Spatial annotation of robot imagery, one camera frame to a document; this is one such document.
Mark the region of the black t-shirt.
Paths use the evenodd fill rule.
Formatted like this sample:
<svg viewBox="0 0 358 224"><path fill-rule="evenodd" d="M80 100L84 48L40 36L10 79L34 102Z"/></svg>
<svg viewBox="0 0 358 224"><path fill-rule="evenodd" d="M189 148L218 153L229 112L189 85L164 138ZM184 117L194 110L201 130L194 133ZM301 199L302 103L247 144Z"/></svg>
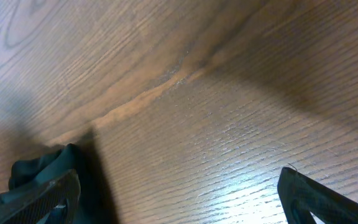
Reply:
<svg viewBox="0 0 358 224"><path fill-rule="evenodd" d="M0 194L0 205L11 202L24 193L60 177L68 170L76 170L77 149L74 144L68 144L54 153L46 154L37 159L17 161L12 166L13 175L11 176L9 191Z"/></svg>

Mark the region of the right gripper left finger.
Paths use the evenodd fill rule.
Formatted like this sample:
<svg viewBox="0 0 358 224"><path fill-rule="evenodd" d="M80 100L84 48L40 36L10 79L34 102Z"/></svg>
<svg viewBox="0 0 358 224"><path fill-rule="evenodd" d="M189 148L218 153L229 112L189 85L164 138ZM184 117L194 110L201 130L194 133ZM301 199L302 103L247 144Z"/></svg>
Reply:
<svg viewBox="0 0 358 224"><path fill-rule="evenodd" d="M80 194L76 170L68 170L60 177L0 205L0 224L72 223Z"/></svg>

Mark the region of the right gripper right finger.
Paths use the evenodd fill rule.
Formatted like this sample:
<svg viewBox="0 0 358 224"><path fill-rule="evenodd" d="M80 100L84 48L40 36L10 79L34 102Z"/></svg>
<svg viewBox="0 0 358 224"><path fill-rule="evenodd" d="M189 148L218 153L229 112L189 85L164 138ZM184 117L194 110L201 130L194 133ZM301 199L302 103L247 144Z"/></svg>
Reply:
<svg viewBox="0 0 358 224"><path fill-rule="evenodd" d="M358 203L289 167L277 191L288 223L358 223Z"/></svg>

